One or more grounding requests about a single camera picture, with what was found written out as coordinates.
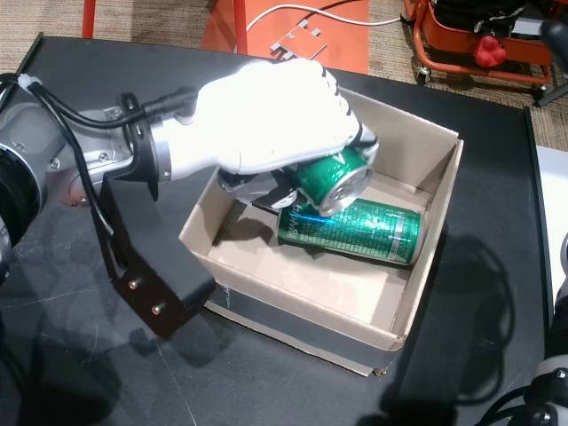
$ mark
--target open cardboard box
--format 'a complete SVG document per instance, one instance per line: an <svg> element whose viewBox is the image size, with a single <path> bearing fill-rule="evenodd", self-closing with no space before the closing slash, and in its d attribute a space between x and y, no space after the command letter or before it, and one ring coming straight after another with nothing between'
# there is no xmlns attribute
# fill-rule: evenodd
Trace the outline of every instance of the open cardboard box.
<svg viewBox="0 0 568 426"><path fill-rule="evenodd" d="M379 137L361 198L425 216L422 252L400 266L280 243L277 217L244 206L213 176L180 235L219 284L206 307L362 375L404 344L446 217L463 142L454 131L342 91Z"/></svg>

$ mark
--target metal cylinder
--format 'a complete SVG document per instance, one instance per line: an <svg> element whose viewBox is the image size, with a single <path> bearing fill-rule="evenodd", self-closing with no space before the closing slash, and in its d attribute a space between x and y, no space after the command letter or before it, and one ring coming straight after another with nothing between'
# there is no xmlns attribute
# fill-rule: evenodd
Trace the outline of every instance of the metal cylinder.
<svg viewBox="0 0 568 426"><path fill-rule="evenodd" d="M372 175L367 160L352 148L298 164L296 172L300 191L323 217L334 215L354 202Z"/></svg>
<svg viewBox="0 0 568 426"><path fill-rule="evenodd" d="M332 217L302 204L280 211L277 233L281 240L300 245L413 264L422 249L424 218L409 209L361 199Z"/></svg>

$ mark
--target table surface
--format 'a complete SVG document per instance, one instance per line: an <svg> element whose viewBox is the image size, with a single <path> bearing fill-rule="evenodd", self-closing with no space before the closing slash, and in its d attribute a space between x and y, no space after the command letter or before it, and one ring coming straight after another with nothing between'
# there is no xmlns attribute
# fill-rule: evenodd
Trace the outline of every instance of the table surface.
<svg viewBox="0 0 568 426"><path fill-rule="evenodd" d="M245 60L47 37L28 72L75 108L90 109L112 106L125 91L145 101L182 85L199 88ZM360 377L205 310L170 341L153 338L109 285L89 212L51 205L17 246L0 288L3 425L465 425L530 382L543 355L548 301L525 113L335 76L465 140L429 286L387 374ZM161 187L158 207L172 232L209 174Z"/></svg>

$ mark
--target black bracket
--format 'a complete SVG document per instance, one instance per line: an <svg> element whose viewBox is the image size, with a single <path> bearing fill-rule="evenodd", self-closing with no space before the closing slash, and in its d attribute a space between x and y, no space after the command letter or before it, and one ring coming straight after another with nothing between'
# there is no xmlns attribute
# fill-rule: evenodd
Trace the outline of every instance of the black bracket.
<svg viewBox="0 0 568 426"><path fill-rule="evenodd" d="M125 110L140 108L132 94L122 95L120 103ZM132 163L107 173L99 196L114 235L93 220L114 289L157 335L168 337L200 310L215 281L168 231L154 204L158 176L148 123L133 123L125 132Z"/></svg>

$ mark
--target orange machine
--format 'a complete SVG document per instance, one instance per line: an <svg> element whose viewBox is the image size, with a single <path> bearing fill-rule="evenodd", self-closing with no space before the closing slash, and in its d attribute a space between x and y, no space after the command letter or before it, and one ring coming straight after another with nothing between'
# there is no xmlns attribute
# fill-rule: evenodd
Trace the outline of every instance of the orange machine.
<svg viewBox="0 0 568 426"><path fill-rule="evenodd" d="M498 41L505 50L507 60L540 65L542 76L526 75L500 71L491 67L464 67L456 64L435 62L428 57L422 43L422 32L425 39L434 49L455 53L475 55L483 36L461 29L453 29L440 24L434 16L430 0L405 0L406 19L414 22L414 44L418 60L422 63L418 74L418 82L426 84L430 80L430 71L435 69L445 73L482 75L513 82L530 83L537 86L535 98L541 97L550 81L549 65L552 56L548 48L539 42L519 40L510 37L499 37Z"/></svg>

